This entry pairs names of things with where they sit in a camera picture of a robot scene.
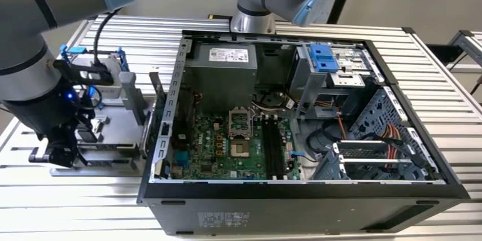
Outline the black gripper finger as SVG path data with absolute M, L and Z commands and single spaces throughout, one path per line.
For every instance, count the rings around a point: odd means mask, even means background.
M 71 168 L 78 154 L 74 130 L 70 127 L 54 127 L 42 135 L 42 139 L 46 139 L 46 145 L 42 149 L 33 149 L 27 161 Z
M 82 155 L 82 143 L 90 142 L 90 121 L 85 116 L 76 117 L 77 125 L 74 128 L 74 135 L 78 137 L 77 139 L 77 149 L 78 149 L 78 159 L 84 166 L 88 165 L 88 162 Z

